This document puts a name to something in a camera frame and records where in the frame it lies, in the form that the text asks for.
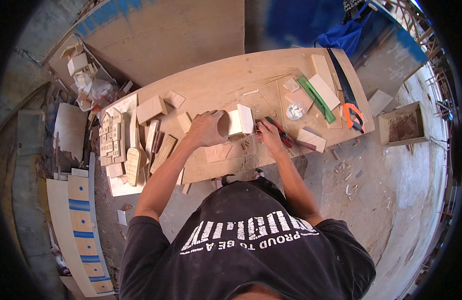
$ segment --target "hand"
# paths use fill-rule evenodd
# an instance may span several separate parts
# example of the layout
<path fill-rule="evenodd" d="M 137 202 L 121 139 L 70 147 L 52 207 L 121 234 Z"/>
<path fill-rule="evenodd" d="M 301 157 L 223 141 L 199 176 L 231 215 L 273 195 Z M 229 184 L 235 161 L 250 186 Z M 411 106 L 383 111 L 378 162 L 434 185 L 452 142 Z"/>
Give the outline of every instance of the hand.
<path fill-rule="evenodd" d="M 256 139 L 258 142 L 263 143 L 267 147 L 267 152 L 269 156 L 276 160 L 282 155 L 288 156 L 281 137 L 279 136 L 279 131 L 277 127 L 269 123 L 265 119 L 257 120 L 258 121 L 258 133 Z"/>
<path fill-rule="evenodd" d="M 194 148 L 210 147 L 222 144 L 228 140 L 217 131 L 217 122 L 225 113 L 224 110 L 206 111 L 201 115 L 196 115 L 191 123 L 191 128 L 185 139 Z"/>

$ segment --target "open wooden box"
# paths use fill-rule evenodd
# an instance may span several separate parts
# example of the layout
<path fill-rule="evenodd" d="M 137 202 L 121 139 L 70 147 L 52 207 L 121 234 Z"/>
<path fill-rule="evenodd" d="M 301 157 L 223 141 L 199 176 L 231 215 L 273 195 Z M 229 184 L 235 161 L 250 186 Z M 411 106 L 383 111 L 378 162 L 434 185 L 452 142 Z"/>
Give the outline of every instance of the open wooden box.
<path fill-rule="evenodd" d="M 420 101 L 382 114 L 378 116 L 378 122 L 383 146 L 401 146 L 429 141 Z"/>

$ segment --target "orange saw handle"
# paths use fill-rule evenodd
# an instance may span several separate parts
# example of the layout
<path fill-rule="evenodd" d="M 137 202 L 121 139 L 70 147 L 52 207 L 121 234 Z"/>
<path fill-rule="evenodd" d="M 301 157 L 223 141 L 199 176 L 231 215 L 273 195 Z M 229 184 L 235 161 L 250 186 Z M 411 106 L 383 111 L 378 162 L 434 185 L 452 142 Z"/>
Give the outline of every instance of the orange saw handle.
<path fill-rule="evenodd" d="M 344 116 L 346 117 L 346 122 L 348 123 L 348 128 L 354 128 L 357 131 L 364 134 L 364 121 L 362 120 L 362 114 L 359 109 L 352 103 L 345 103 L 343 105 Z M 351 114 L 356 116 L 359 123 L 351 120 Z"/>

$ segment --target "foot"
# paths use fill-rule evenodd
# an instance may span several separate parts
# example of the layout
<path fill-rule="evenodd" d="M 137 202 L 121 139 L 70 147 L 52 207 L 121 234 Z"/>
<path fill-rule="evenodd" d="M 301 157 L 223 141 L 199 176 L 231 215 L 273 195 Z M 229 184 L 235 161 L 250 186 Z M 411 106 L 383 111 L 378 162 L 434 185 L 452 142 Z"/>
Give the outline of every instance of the foot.
<path fill-rule="evenodd" d="M 254 176 L 252 177 L 254 180 L 258 179 L 259 177 L 263 177 L 264 178 L 264 171 L 260 168 L 257 168 L 255 171 L 254 171 Z"/>

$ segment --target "plywood tabletop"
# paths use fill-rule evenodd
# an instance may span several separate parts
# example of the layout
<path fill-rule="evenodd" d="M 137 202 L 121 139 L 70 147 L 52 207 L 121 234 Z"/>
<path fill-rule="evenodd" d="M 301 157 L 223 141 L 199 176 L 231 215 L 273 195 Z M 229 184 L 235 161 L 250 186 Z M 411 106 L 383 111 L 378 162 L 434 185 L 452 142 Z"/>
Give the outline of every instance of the plywood tabletop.
<path fill-rule="evenodd" d="M 363 114 L 366 132 L 371 132 L 375 129 L 371 110 L 354 68 L 344 51 L 334 49 L 333 52 L 348 78 L 359 109 Z M 297 137 L 299 129 L 307 126 L 317 135 L 327 140 L 327 147 L 360 136 L 361 133 L 354 129 L 348 129 L 344 122 L 342 129 L 328 129 L 326 120 L 314 105 L 298 121 L 289 120 L 285 112 L 289 105 L 289 101 L 285 99 L 285 94 L 288 93 L 288 90 L 283 86 L 283 83 L 288 80 L 290 75 L 279 79 L 277 83 L 276 81 L 271 81 L 264 85 L 256 84 L 256 81 L 261 79 L 293 72 L 295 68 L 298 68 L 308 79 L 311 78 L 316 74 L 311 59 L 312 54 L 326 57 L 331 73 L 336 72 L 325 48 L 271 50 L 230 57 L 197 66 L 151 83 L 127 95 L 126 98 L 137 94 L 138 103 L 142 104 L 143 101 L 155 95 L 164 98 L 170 90 L 186 97 L 180 108 L 176 109 L 167 103 L 169 114 L 167 116 L 158 115 L 154 118 L 161 120 L 161 131 L 177 138 L 179 141 L 185 135 L 177 119 L 180 114 L 188 112 L 194 118 L 195 115 L 204 111 L 219 109 L 234 111 L 237 109 L 237 104 L 250 107 L 254 112 L 254 117 L 257 119 L 272 116 L 273 108 L 270 106 L 272 104 L 277 111 L 277 117 L 273 117 L 273 119 L 283 125 L 284 129 L 293 138 Z M 256 89 L 259 89 L 261 93 L 242 96 L 244 93 Z M 212 179 L 275 162 L 267 154 L 264 145 L 259 143 L 256 143 L 256 145 L 254 155 L 213 163 L 206 161 L 204 148 L 197 149 L 185 165 L 182 183 Z M 292 152 L 289 155 L 296 157 L 310 151 L 306 148 L 295 146 Z"/>

